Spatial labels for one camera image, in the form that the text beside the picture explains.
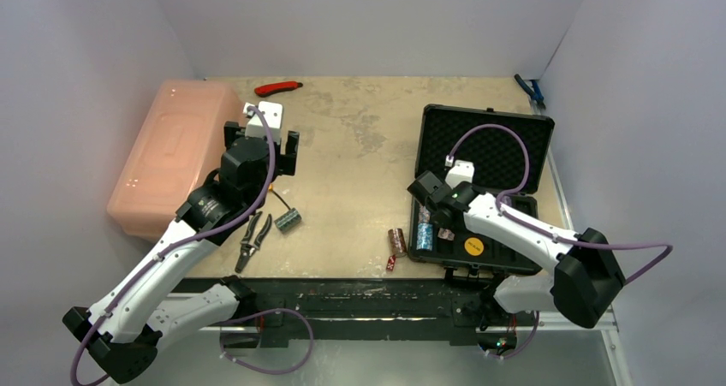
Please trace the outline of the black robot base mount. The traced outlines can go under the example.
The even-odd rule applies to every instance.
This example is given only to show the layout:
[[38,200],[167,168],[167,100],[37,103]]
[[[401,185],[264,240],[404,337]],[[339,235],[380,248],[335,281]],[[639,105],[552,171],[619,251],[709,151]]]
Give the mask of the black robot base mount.
[[492,299],[490,278],[242,278],[254,293],[244,315],[287,308],[221,330],[233,348],[287,347],[291,341],[444,341],[508,352],[538,323]]

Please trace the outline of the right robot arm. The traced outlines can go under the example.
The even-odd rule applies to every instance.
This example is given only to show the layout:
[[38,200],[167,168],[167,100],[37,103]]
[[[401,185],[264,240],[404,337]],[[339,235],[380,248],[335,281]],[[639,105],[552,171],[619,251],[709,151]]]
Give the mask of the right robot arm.
[[431,213],[438,228],[461,224],[539,265],[542,276],[510,276],[483,297],[483,317],[500,324],[513,313],[559,312],[571,323],[592,329],[626,284],[615,255],[595,229],[577,233],[539,221],[479,193],[469,181],[450,187],[430,171],[408,192]]

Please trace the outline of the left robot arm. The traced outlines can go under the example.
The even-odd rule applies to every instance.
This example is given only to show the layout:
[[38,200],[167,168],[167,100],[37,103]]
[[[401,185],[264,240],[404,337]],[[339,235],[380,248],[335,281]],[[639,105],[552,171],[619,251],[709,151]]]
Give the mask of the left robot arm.
[[80,382],[84,353],[104,379],[128,383],[182,337],[211,324],[247,324],[258,312],[256,294],[237,276],[223,277],[177,306],[161,305],[198,262],[254,218],[276,177],[295,174],[299,133],[290,131],[281,142],[269,128],[260,135],[251,128],[226,122],[219,166],[187,196],[155,247],[104,298],[63,316],[80,342],[72,384]]

